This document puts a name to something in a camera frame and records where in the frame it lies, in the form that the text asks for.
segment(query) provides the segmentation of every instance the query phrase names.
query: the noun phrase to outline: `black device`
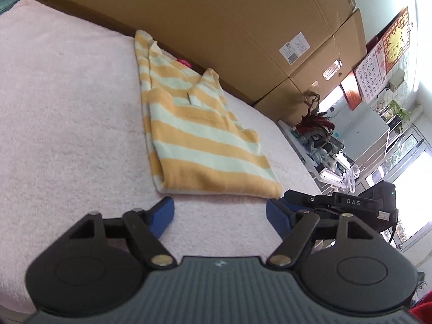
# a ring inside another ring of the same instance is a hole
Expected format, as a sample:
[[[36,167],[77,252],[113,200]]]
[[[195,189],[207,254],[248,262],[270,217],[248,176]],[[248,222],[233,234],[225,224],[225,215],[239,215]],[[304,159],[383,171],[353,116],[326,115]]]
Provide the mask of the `black device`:
[[[386,181],[380,181],[357,197],[344,193],[312,196],[288,190],[279,201],[291,210],[306,209],[318,213],[322,220],[338,219],[341,213],[352,213],[377,232],[390,228],[395,231],[398,221],[395,186]],[[267,216],[272,209],[272,200],[269,200]]]
[[[417,272],[381,235],[351,213],[320,220],[273,203],[292,229],[264,263],[186,256],[178,265],[158,240],[170,198],[122,218],[88,214],[27,270],[38,311],[26,323],[418,323],[404,306]],[[336,243],[312,253],[323,236]]]

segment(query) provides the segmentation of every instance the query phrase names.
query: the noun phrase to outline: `red plant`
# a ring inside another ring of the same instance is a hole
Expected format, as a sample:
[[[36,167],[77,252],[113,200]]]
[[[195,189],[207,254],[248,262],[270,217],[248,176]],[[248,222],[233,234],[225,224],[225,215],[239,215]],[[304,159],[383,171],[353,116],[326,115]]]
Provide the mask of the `red plant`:
[[[334,131],[334,124],[330,122],[328,118],[324,117],[327,112],[320,112],[320,95],[315,93],[311,95],[315,97],[312,99],[311,103],[305,101],[308,105],[308,114],[302,116],[300,123],[295,126],[297,132],[300,136],[303,136],[315,128],[322,128],[331,134]]]

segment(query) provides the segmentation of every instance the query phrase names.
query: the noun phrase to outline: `fluffy towel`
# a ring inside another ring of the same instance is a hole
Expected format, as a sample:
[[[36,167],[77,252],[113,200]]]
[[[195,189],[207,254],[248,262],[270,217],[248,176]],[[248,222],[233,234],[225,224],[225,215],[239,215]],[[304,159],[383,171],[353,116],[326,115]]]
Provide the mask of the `fluffy towel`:
[[[0,313],[31,313],[29,264],[92,210],[118,218],[161,200],[148,160],[133,38],[21,0],[0,15]],[[276,124],[225,93],[283,190],[320,193]],[[173,195],[161,237],[184,255],[261,256],[280,237],[266,200]]]
[[[257,133],[229,110],[217,73],[200,76],[169,59],[144,31],[135,35],[135,52],[158,191],[280,197]]]

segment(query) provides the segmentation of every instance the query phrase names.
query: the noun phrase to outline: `cardboard box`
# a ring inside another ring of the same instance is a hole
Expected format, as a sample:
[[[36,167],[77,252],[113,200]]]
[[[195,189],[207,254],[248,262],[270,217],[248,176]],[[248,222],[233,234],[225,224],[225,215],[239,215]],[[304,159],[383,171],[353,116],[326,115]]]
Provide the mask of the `cardboard box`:
[[[360,10],[357,10],[291,77],[254,107],[273,121],[297,124],[308,112],[304,103],[308,93],[313,91],[324,99],[366,55],[364,37]]]
[[[275,122],[283,120],[293,126],[308,113],[305,100],[300,90],[288,78],[254,107]]]
[[[324,99],[366,56],[366,40],[360,10],[314,52],[290,79],[306,94],[309,90]]]
[[[353,0],[50,0],[67,11],[64,1],[146,30],[252,101],[299,68],[354,8]]]

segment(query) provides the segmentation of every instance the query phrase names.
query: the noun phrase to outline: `bed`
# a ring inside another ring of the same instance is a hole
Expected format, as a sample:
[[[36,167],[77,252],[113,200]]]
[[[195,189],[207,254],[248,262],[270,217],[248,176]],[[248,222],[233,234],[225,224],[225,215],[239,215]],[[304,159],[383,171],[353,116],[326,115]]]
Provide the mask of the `bed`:
[[[31,261],[92,210],[105,218],[150,208],[156,192],[146,152],[133,39],[21,0],[0,16],[0,305],[34,306]],[[256,130],[283,190],[320,193],[278,127],[241,100],[226,100]],[[183,255],[268,256],[280,238],[266,200],[173,196],[161,238]]]

